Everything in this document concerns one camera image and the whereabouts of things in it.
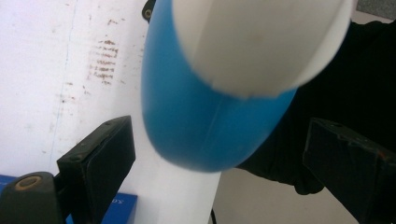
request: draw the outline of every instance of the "blue and white object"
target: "blue and white object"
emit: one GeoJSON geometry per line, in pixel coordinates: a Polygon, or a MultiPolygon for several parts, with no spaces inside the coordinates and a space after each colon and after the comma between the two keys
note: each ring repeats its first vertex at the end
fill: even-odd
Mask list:
{"type": "Polygon", "coordinates": [[[250,156],[341,45],[351,0],[159,0],[142,76],[148,137],[216,172],[250,156]]]}

